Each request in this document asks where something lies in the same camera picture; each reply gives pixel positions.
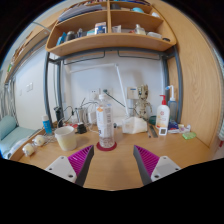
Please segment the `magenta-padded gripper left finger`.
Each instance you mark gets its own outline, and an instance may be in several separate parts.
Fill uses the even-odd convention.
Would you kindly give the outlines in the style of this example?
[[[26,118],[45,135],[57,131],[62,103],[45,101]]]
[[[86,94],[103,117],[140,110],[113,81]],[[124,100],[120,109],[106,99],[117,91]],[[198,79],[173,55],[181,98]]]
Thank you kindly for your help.
[[[94,146],[90,145],[69,157],[59,156],[46,168],[46,171],[75,183],[78,186],[83,186],[93,156]]]

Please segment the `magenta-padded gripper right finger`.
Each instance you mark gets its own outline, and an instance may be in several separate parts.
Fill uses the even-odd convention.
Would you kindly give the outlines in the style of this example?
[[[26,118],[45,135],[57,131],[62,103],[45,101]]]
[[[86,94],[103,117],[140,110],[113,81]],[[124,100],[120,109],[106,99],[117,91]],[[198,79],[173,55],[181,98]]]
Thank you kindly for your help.
[[[168,156],[157,156],[145,148],[135,145],[133,155],[136,159],[143,185],[148,185],[180,170]]]

